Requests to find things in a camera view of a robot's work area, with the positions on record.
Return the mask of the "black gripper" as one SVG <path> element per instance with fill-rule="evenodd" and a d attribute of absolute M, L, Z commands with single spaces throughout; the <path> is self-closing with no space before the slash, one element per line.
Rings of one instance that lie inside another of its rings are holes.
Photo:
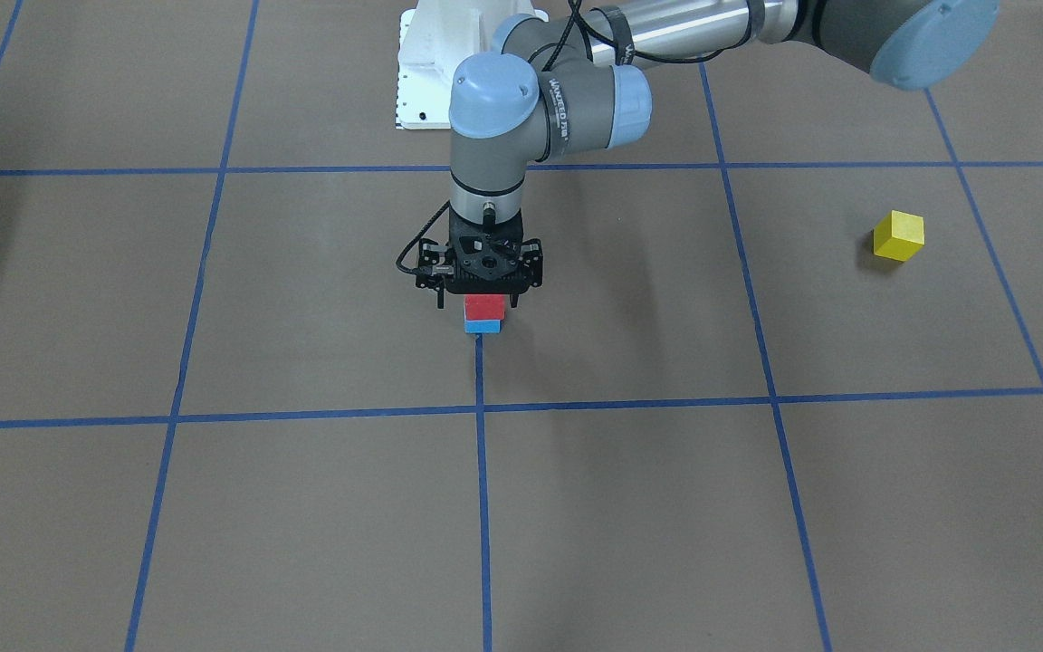
<path fill-rule="evenodd" d="M 448 293 L 517 296 L 543 284 L 542 246 L 537 238 L 524 239 L 522 212 L 490 226 L 451 212 L 447 246 Z"/>

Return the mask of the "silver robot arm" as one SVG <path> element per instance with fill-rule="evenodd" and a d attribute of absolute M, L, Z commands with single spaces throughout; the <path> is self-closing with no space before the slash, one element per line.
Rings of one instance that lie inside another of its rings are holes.
<path fill-rule="evenodd" d="M 704 63 L 753 43 L 798 42 L 875 82 L 918 91 L 949 77 L 996 24 L 997 1 L 632 1 L 547 22 L 506 18 L 489 51 L 456 66 L 443 243 L 417 235 L 397 261 L 418 288 L 517 298 L 542 282 L 522 194 L 533 162 L 615 149 L 653 119 L 646 67 Z"/>

